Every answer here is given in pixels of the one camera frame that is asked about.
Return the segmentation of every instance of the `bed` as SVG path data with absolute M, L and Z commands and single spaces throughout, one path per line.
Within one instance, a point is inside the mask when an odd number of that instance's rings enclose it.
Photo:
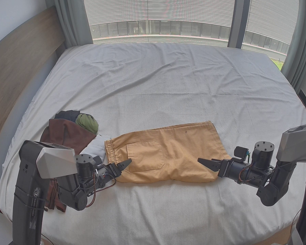
M 24 140 L 61 110 L 89 113 L 98 134 L 121 134 L 211 120 L 230 155 L 235 146 L 275 144 L 306 124 L 306 109 L 265 54 L 183 43 L 84 45 L 67 49 L 25 112 L 0 179 L 0 210 L 12 219 Z M 45 212 L 53 244 L 254 244 L 288 227 L 301 207 L 306 164 L 288 193 L 265 207 L 257 189 L 218 178 L 211 183 L 117 183 L 83 211 Z

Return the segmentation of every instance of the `tan shorts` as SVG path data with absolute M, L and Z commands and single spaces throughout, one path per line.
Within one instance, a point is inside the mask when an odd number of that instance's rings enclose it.
M 210 182 L 218 175 L 197 159 L 231 159 L 210 121 L 131 132 L 105 141 L 109 163 L 129 158 L 119 182 Z

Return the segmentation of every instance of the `green rolled garment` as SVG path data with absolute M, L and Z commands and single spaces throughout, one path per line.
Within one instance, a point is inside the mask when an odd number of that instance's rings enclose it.
M 98 132 L 98 122 L 92 115 L 81 113 L 77 116 L 75 123 L 94 134 Z

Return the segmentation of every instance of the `green grass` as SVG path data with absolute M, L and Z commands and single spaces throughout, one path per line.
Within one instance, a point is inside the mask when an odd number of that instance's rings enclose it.
M 275 65 L 279 68 L 279 70 L 281 70 L 282 66 L 283 66 L 283 62 L 278 61 L 278 60 L 274 60 L 271 59 L 273 63 L 275 63 Z

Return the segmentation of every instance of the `brown garment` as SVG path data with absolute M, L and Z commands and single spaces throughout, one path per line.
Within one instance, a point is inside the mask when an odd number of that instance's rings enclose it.
M 210 182 L 218 173 L 197 159 L 231 159 L 210 121 L 126 133 L 104 144 L 109 163 L 132 159 L 120 182 Z
M 78 155 L 95 137 L 95 134 L 72 121 L 50 119 L 49 126 L 44 129 L 40 141 L 73 148 L 75 154 Z M 58 197 L 58 183 L 56 179 L 50 181 L 47 200 L 48 202 L 45 203 L 45 206 L 49 209 L 53 210 L 54 206 L 56 206 L 58 210 L 66 211 L 66 205 Z

